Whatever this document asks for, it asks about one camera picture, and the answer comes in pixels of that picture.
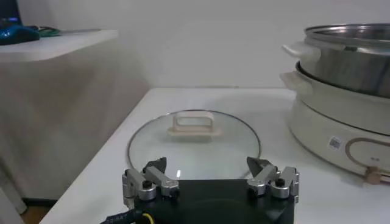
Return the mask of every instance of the yellow wire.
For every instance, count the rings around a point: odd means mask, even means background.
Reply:
[[[144,213],[144,214],[142,214],[142,216],[143,216],[143,217],[146,217],[147,219],[149,219],[149,222],[150,222],[151,224],[154,224],[154,220],[153,220],[153,218],[152,218],[151,215],[149,215],[148,213]]]

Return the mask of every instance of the white lid handle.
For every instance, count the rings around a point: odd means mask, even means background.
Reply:
[[[168,129],[171,136],[217,136],[221,131],[214,127],[214,116],[209,111],[183,111],[173,118]]]

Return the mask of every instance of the label sticker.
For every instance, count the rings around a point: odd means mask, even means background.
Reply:
[[[339,150],[341,148],[341,140],[337,137],[331,137],[328,143],[328,148],[333,150]]]

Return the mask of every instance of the floor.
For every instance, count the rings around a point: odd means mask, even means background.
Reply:
[[[49,207],[30,206],[27,211],[21,215],[21,217],[25,224],[39,224],[49,210]]]

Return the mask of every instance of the black cable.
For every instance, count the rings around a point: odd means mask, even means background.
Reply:
[[[108,216],[101,224],[130,224],[142,219],[143,212],[137,209]]]

